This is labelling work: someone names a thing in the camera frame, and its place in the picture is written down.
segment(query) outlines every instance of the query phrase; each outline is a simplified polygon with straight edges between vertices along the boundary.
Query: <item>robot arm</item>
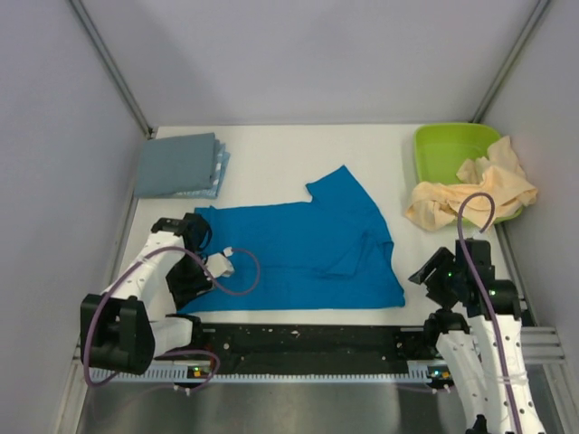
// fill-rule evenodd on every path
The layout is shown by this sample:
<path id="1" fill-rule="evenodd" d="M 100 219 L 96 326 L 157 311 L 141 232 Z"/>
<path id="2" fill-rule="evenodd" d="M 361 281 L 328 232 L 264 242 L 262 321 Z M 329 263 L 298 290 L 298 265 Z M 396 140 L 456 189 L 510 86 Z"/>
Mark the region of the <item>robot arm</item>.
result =
<path id="1" fill-rule="evenodd" d="M 131 274 L 105 305 L 90 348 L 90 366 L 115 372 L 141 374 L 155 357 L 190 345 L 195 339 L 194 316 L 179 316 L 177 310 L 213 289 L 203 270 L 181 251 L 163 251 L 145 257 L 163 247 L 178 247 L 203 256 L 202 249 L 211 239 L 208 223 L 197 214 L 184 219 L 160 219 L 147 238 L 142 251 L 129 265 L 140 266 Z M 231 250 L 208 257 L 205 266 L 215 278 L 231 276 Z M 87 295 L 81 304 L 81 357 L 90 321 L 103 294 Z"/>
<path id="2" fill-rule="evenodd" d="M 457 258 L 441 248 L 410 277 L 414 283 L 425 283 L 429 291 L 427 297 L 442 306 L 424 323 L 425 341 L 448 364 L 467 424 L 473 427 L 467 430 L 468 434 L 545 434 L 528 386 L 520 344 L 517 290 L 509 280 L 495 280 L 495 270 L 490 264 L 490 246 L 486 241 L 467 240 L 467 246 L 496 312 L 508 378 L 502 373 L 499 344 L 491 317 L 458 245 Z M 459 301 L 467 308 L 468 323 L 461 314 L 451 312 Z M 475 351 L 469 325 L 480 355 Z M 515 409 L 509 405 L 507 383 L 513 390 Z M 520 433 L 514 413 L 520 421 Z"/>

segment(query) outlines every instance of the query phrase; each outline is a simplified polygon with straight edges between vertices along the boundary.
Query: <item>green plastic bin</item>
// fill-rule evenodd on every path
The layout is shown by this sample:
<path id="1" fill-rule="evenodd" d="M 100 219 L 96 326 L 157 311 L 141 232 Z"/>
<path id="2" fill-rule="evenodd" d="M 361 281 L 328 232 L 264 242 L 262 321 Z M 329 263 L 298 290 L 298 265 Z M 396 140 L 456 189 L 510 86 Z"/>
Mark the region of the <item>green plastic bin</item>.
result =
<path id="1" fill-rule="evenodd" d="M 481 124 L 448 123 L 420 127 L 414 133 L 414 161 L 418 181 L 460 184 L 456 177 L 462 163 L 487 156 L 490 145 L 500 139 L 494 128 Z M 500 217 L 495 223 L 514 219 L 523 211 Z"/>

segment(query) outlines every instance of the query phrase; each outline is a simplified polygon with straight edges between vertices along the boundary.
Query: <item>yellow cloth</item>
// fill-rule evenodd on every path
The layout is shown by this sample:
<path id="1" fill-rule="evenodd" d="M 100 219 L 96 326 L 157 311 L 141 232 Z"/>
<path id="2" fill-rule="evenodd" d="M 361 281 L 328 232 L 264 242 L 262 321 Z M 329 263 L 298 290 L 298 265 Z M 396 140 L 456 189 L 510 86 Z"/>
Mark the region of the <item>yellow cloth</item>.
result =
<path id="1" fill-rule="evenodd" d="M 502 137 L 489 146 L 489 158 L 466 160 L 457 177 L 465 184 L 419 183 L 414 187 L 406 217 L 428 231 L 436 231 L 453 222 L 460 204 L 471 194 L 486 192 L 497 205 L 495 218 L 512 215 L 521 206 L 536 201 L 537 189 L 527 181 L 510 145 Z M 484 197 L 475 197 L 464 210 L 464 218 L 480 228 L 489 217 L 490 204 Z"/>

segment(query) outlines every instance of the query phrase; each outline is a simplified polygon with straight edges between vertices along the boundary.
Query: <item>white wall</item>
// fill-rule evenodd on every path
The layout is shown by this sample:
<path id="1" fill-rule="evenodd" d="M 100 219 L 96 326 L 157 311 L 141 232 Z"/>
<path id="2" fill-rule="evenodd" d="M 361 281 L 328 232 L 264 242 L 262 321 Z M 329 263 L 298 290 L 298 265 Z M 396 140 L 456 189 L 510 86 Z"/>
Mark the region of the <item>white wall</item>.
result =
<path id="1" fill-rule="evenodd" d="M 64 0 L 0 14 L 0 430 L 49 432 L 142 141 Z"/>
<path id="2" fill-rule="evenodd" d="M 579 2 L 557 0 L 485 119 L 512 135 L 538 202 L 508 224 L 540 321 L 579 369 Z"/>
<path id="3" fill-rule="evenodd" d="M 84 0 L 154 125 L 467 120 L 536 0 Z"/>

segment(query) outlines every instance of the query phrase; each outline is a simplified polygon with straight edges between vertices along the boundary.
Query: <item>gray floor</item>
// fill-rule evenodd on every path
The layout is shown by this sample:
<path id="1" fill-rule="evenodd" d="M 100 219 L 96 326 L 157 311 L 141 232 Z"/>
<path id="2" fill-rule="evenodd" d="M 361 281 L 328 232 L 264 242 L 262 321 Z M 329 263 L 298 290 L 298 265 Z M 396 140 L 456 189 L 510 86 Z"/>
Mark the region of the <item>gray floor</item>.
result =
<path id="1" fill-rule="evenodd" d="M 563 434 L 542 370 L 530 378 L 546 431 Z M 431 396 L 392 384 L 216 384 L 189 398 L 157 388 L 123 407 L 150 388 L 113 383 L 90 392 L 77 434 L 464 434 L 466 427 L 456 392 Z"/>

